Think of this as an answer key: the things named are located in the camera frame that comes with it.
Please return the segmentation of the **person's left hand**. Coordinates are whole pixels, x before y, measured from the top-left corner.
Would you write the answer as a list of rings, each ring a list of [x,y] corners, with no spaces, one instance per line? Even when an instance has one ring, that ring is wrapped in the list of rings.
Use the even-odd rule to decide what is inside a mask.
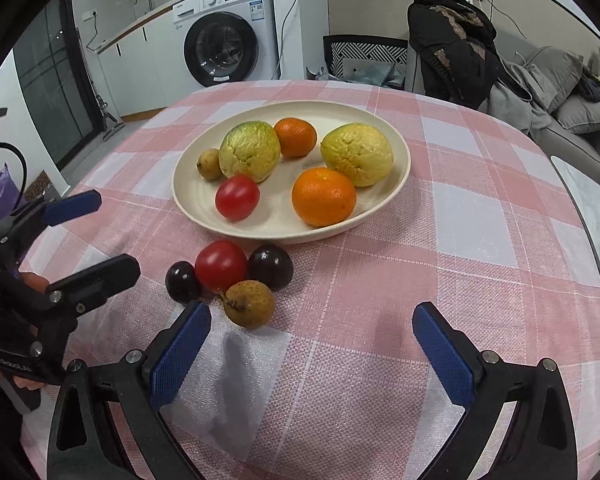
[[[21,278],[24,284],[27,284],[28,286],[30,286],[34,290],[37,290],[38,292],[45,292],[46,287],[50,284],[50,282],[47,281],[46,278],[43,278],[42,276],[31,272],[21,274]],[[45,386],[44,382],[35,382],[34,380],[27,378],[14,376],[12,379],[14,380],[14,384],[18,388],[38,390]]]

